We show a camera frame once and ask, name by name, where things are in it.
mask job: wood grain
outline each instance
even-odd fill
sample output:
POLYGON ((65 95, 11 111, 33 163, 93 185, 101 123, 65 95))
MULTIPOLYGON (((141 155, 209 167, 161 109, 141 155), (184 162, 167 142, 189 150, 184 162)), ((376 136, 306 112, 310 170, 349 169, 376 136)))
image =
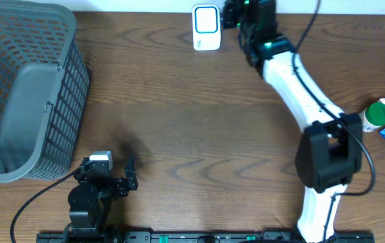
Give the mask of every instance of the wood grain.
MULTIPOLYGON (((76 13, 76 41, 93 70, 91 93, 72 167, 111 150, 120 176, 138 155, 139 188, 113 206, 112 223, 153 230, 262 230, 292 227, 303 185, 294 168, 300 132, 278 94, 250 68, 224 31, 217 51, 193 50, 189 14, 76 13)), ((309 16, 279 15, 293 42, 309 16)), ((303 63, 346 112, 385 97, 385 16, 320 16, 303 63)), ((344 198, 339 230, 371 230, 385 242, 385 141, 366 134, 376 162, 375 190, 344 198)), ((369 182, 366 164, 350 191, 369 182)), ((49 182, 0 184, 0 242, 16 211, 49 182)), ((68 180, 28 206, 18 242, 68 224, 68 180)))

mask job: green lid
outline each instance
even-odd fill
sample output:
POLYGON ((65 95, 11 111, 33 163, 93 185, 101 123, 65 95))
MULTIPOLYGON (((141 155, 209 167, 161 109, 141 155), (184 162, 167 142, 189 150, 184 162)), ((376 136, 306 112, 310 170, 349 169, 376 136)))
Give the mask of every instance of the green lid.
POLYGON ((365 111, 365 117, 369 123, 375 126, 383 126, 385 124, 385 104, 373 103, 365 111))

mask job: small white device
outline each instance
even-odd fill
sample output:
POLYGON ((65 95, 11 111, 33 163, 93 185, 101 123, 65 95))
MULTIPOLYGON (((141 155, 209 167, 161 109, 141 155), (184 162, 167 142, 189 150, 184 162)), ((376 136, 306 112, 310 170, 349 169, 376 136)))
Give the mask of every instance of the small white device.
POLYGON ((220 9, 197 5, 192 9, 192 39, 198 51, 216 50, 221 45, 220 9))

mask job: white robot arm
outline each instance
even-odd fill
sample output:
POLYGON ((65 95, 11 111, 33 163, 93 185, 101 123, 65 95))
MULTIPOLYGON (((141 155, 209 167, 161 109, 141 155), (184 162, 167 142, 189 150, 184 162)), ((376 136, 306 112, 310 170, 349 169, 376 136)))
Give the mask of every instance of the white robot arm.
POLYGON ((223 16, 223 27, 240 30, 240 48, 249 64, 282 97, 303 133, 295 159, 305 185, 297 230, 306 242, 329 239, 338 195, 361 168, 361 119, 345 114, 320 90, 290 41, 277 32, 276 0, 227 0, 223 16), (337 142, 330 144, 329 138, 337 142))
MULTIPOLYGON (((307 91, 302 87, 298 78, 292 72, 293 53, 290 51, 274 55, 274 58, 264 62, 263 77, 265 81, 274 87, 281 98, 284 100, 294 118, 299 129, 303 132, 305 128, 311 126, 313 122, 330 122, 333 119, 321 110, 319 105, 311 98, 307 91)), ((326 107, 339 117, 343 113, 342 109, 337 107, 320 90, 311 76, 302 65, 299 55, 296 55, 298 73, 316 95, 316 97, 326 105, 326 107)), ((298 230, 306 242, 321 242, 324 234, 324 225, 330 208, 331 197, 335 193, 343 193, 347 185, 336 185, 326 189, 323 193, 317 193, 314 189, 305 187, 305 196, 303 201, 302 215, 298 220, 298 230)), ((337 196, 330 217, 329 226, 326 232, 326 238, 334 235, 334 218, 338 207, 340 197, 337 196)))

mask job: gray plastic basket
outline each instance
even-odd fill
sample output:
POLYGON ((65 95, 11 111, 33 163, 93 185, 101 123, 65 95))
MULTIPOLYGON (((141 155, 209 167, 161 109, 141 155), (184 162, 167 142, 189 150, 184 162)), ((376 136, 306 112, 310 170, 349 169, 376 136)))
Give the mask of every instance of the gray plastic basket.
POLYGON ((0 0, 0 182, 68 171, 89 87, 60 5, 0 0))

